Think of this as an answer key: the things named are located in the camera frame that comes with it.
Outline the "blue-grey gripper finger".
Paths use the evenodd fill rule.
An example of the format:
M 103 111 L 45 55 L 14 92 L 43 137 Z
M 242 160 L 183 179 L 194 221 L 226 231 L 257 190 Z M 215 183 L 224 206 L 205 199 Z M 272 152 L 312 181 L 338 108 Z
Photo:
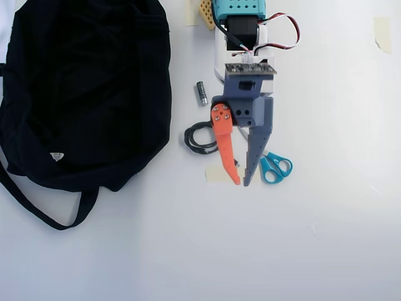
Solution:
M 244 174 L 244 186 L 249 186 L 259 160 L 265 150 L 269 137 L 272 133 L 273 126 L 255 126 L 249 128 L 247 136 L 247 157 L 246 168 Z

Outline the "blue-grey gripper body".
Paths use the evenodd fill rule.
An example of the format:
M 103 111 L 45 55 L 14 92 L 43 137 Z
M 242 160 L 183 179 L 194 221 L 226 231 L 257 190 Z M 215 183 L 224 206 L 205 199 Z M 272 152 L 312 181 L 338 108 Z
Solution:
M 264 81 L 272 81 L 274 71 L 225 72 L 222 95 L 212 99 L 212 105 L 223 103 L 231 110 L 234 126 L 264 126 L 265 108 L 271 103 L 268 93 L 262 92 Z

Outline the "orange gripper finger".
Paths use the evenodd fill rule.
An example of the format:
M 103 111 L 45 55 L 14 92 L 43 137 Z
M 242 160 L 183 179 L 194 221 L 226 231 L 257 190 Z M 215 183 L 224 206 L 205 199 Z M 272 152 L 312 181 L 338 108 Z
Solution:
M 237 171 L 232 149 L 231 134 L 233 123 L 230 108 L 223 103 L 212 105 L 211 121 L 222 165 L 234 184 L 240 185 L 241 179 Z

